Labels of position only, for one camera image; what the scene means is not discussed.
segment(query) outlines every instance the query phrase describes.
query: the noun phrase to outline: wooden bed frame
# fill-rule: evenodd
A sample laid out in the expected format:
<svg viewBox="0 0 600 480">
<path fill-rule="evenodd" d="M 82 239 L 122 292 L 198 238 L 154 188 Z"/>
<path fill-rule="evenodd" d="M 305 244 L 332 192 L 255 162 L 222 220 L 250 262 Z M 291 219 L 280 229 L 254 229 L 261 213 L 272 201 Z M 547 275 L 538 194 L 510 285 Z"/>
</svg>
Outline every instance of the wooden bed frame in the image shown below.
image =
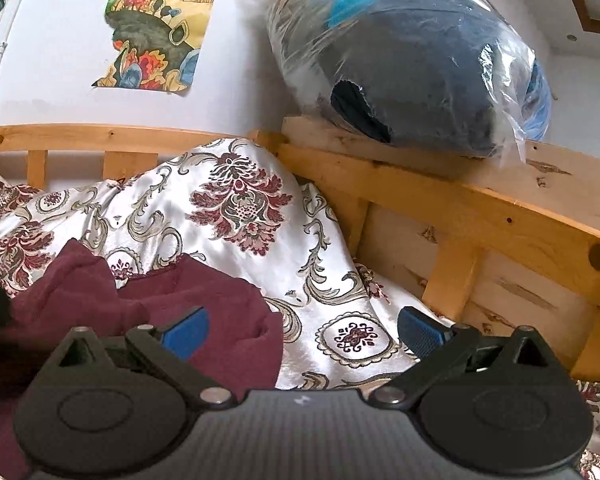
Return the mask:
<svg viewBox="0 0 600 480">
<path fill-rule="evenodd" d="M 529 159 L 522 169 L 494 170 L 482 161 L 362 142 L 342 130 L 331 126 L 325 130 L 307 120 L 287 120 L 283 133 L 253 132 L 249 137 L 275 154 L 293 174 L 316 183 L 333 207 L 353 257 L 412 292 L 407 278 L 413 281 L 415 276 L 417 286 L 424 288 L 419 294 L 422 301 L 434 311 L 476 324 L 480 320 L 474 319 L 473 309 L 506 330 L 512 326 L 503 322 L 502 309 L 507 306 L 481 308 L 474 296 L 482 294 L 476 290 L 482 286 L 481 273 L 488 274 L 498 265 L 522 265 L 528 269 L 524 271 L 529 272 L 528 278 L 536 280 L 535 291 L 507 281 L 502 277 L 506 270 L 498 274 L 496 284 L 512 298 L 525 298 L 545 311 L 557 309 L 551 322 L 544 322 L 551 336 L 539 327 L 541 332 L 574 377 L 600 381 L 600 228 L 591 225 L 600 221 L 600 200 L 593 212 L 590 203 L 593 197 L 600 198 L 595 186 L 600 176 L 591 176 L 592 171 L 600 174 L 600 161 L 568 150 L 558 153 L 560 148 L 545 144 L 530 146 L 547 153 L 553 150 L 553 156 L 570 168 L 579 164 L 580 173 L 586 173 L 586 178 L 570 181 L 571 189 L 582 197 L 586 210 L 582 213 L 577 201 L 558 200 L 550 210 L 538 205 L 538 197 L 525 202 L 516 196 L 528 189 L 524 179 L 532 170 L 544 175 L 538 180 L 533 177 L 536 190 L 549 190 L 553 197 L 556 189 L 564 191 L 559 186 L 552 190 L 546 183 L 543 187 L 540 180 L 556 174 L 574 176 L 575 170 L 563 170 L 560 165 Z M 223 137 L 230 136 L 166 128 L 27 124 L 0 126 L 0 152 L 28 152 L 28 183 L 45 189 L 49 151 L 104 152 L 103 178 L 120 179 L 154 168 L 158 154 L 175 155 Z M 502 192 L 507 186 L 515 192 Z M 568 216 L 564 208 L 571 208 Z M 593 220 L 583 222 L 583 214 Z M 431 254 L 429 269 L 423 272 L 426 276 L 405 264 L 409 260 L 411 267 L 426 266 L 423 261 Z M 490 258 L 498 257 L 502 261 L 492 264 Z M 543 287 L 554 287 L 554 303 L 566 298 L 565 303 L 578 307 L 561 314 L 559 306 L 543 299 Z M 517 324 L 539 326 L 545 312 L 538 312 L 518 309 L 513 317 Z"/>
</svg>

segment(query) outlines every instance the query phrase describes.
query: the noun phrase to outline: bed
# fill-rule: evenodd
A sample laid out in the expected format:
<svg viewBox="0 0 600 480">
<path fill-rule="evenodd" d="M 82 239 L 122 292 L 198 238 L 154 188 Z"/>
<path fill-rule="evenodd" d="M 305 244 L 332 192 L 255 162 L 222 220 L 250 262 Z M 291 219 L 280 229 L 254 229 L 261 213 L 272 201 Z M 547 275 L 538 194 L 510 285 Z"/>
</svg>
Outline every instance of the bed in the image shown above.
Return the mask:
<svg viewBox="0 0 600 480">
<path fill-rule="evenodd" d="M 254 283 L 283 314 L 279 388 L 367 393 L 413 365 L 396 329 L 407 304 L 485 333 L 535 325 L 592 405 L 597 431 L 582 467 L 600 478 L 600 229 L 577 217 L 577 204 L 570 217 L 507 195 L 506 179 L 486 186 L 480 178 L 495 173 L 477 161 L 370 150 L 339 130 L 311 134 L 320 127 L 294 118 L 282 134 L 242 139 L 106 124 L 0 126 L 0 152 L 27 152 L 27 184 L 0 180 L 0 284 L 24 290 L 71 238 L 106 258 L 120 286 L 190 254 Z M 104 180 L 43 191 L 56 150 L 104 152 Z M 161 154 L 174 156 L 158 163 Z M 554 168 L 545 177 L 574 175 L 545 165 Z M 523 178 L 528 169 L 511 171 Z M 590 186 L 577 182 L 580 191 Z M 521 276 L 553 299 L 520 285 Z M 478 303 L 476 289 L 488 297 L 492 278 L 515 301 Z M 520 298 L 538 309 L 517 308 Z"/>
</svg>

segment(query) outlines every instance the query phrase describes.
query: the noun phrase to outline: blue rubber pad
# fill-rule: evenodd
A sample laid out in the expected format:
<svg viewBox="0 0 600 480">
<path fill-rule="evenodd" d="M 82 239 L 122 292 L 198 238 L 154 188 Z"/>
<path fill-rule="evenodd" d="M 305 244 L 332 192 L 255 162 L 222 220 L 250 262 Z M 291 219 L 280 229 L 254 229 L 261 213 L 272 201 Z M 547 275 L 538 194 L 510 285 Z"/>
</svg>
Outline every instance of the blue rubber pad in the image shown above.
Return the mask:
<svg viewBox="0 0 600 480">
<path fill-rule="evenodd" d="M 424 359 L 448 341 L 450 330 L 413 307 L 405 307 L 398 314 L 398 336 L 417 357 Z"/>
<path fill-rule="evenodd" d="M 161 344 L 180 359 L 187 360 L 209 334 L 209 317 L 204 308 L 171 327 L 162 335 Z"/>
</svg>

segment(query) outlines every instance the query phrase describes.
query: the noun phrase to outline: white bedding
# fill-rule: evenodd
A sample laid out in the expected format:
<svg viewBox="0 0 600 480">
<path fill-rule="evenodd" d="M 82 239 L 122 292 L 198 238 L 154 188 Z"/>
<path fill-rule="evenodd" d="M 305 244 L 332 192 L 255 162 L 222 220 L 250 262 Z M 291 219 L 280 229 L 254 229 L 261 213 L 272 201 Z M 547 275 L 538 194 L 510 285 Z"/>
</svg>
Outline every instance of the white bedding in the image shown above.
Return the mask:
<svg viewBox="0 0 600 480">
<path fill-rule="evenodd" d="M 415 362 L 397 340 L 400 309 L 435 317 L 354 263 L 317 189 L 299 187 L 245 139 L 196 148 L 124 184 L 45 193 L 0 182 L 0 284 L 10 294 L 42 276 L 71 238 L 105 257 L 119 286 L 181 253 L 254 283 L 285 320 L 279 388 L 368 393 Z M 600 385 L 578 386 L 597 414 L 590 450 L 600 453 Z M 581 467 L 600 479 L 600 455 L 587 451 Z"/>
</svg>

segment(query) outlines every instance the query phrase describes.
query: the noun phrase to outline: metal screw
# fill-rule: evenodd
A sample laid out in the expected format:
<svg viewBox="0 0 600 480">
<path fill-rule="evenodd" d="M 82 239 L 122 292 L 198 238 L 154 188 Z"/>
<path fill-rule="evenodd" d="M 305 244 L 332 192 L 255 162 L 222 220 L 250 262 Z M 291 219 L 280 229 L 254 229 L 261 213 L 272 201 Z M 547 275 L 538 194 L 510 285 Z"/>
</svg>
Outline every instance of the metal screw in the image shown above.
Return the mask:
<svg viewBox="0 0 600 480">
<path fill-rule="evenodd" d="M 200 399 L 204 400 L 207 404 L 224 404 L 231 399 L 231 392 L 226 388 L 219 388 L 217 386 L 205 388 L 200 392 Z"/>
<path fill-rule="evenodd" d="M 383 404 L 398 404 L 406 398 L 404 391 L 395 386 L 382 386 L 374 392 L 374 395 L 376 400 Z"/>
</svg>

